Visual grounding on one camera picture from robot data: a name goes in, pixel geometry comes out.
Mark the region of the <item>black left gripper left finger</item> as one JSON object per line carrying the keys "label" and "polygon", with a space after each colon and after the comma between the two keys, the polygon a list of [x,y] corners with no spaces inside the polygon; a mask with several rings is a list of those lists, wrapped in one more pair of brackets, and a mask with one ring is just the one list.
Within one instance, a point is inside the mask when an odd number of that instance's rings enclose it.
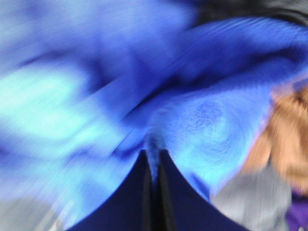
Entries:
{"label": "black left gripper left finger", "polygon": [[152,231],[151,173],[141,150],[115,192],[70,231]]}

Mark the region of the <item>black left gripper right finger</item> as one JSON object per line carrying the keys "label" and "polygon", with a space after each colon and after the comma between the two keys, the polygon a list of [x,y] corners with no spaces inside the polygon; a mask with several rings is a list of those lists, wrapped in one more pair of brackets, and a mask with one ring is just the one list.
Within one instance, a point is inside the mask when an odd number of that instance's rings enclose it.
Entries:
{"label": "black left gripper right finger", "polygon": [[245,231],[203,199],[187,182],[167,150],[161,150],[159,188],[166,231]]}

